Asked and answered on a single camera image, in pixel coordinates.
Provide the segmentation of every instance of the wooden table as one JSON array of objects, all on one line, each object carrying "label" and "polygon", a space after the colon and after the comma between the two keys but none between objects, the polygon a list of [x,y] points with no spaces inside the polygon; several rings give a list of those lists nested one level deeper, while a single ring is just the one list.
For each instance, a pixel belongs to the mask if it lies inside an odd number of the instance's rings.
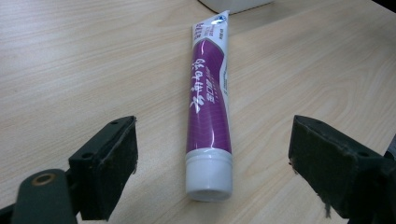
[{"label": "wooden table", "polygon": [[347,223],[325,218],[288,165],[292,119],[385,152],[396,14],[368,0],[276,0],[232,15],[233,197],[198,203],[185,194],[191,26],[212,15],[196,0],[2,1],[0,207],[24,178],[66,170],[105,124],[135,115],[137,173],[110,223]]}]

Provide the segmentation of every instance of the purple toothpaste tube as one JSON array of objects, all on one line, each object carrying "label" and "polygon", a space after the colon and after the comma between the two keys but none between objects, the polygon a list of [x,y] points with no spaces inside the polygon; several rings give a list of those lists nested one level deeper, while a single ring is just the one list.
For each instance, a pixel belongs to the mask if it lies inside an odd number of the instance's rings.
[{"label": "purple toothpaste tube", "polygon": [[228,117],[228,14],[192,26],[191,96],[186,154],[186,192],[219,202],[233,192]]}]

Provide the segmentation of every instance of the light wooden surface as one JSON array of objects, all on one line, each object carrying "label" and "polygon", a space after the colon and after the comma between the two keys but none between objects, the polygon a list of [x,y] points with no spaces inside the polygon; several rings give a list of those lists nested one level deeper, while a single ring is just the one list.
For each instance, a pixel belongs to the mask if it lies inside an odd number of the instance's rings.
[{"label": "light wooden surface", "polygon": [[276,0],[232,15],[233,197],[198,203],[184,192],[191,26],[213,14],[196,0],[1,1],[0,207],[24,178],[66,170],[105,124],[135,115],[137,173],[109,223],[347,223],[325,218],[288,165],[292,119],[384,153],[396,14],[366,0]]}]

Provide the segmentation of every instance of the white box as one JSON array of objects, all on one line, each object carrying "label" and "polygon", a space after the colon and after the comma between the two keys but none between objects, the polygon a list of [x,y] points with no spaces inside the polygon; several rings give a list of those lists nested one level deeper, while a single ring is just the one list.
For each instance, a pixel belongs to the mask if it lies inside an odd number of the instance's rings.
[{"label": "white box", "polygon": [[236,13],[248,10],[253,7],[259,7],[274,0],[199,0],[210,9],[220,13],[225,10],[230,10],[230,13]]}]

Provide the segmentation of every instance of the purple label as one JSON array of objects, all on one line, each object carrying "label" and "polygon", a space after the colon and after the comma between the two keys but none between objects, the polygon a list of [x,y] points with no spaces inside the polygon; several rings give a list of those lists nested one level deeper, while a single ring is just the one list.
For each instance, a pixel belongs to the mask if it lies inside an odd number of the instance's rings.
[{"label": "purple label", "polygon": [[187,152],[213,147],[231,153],[226,105],[220,89],[224,53],[209,39],[193,48]]}]

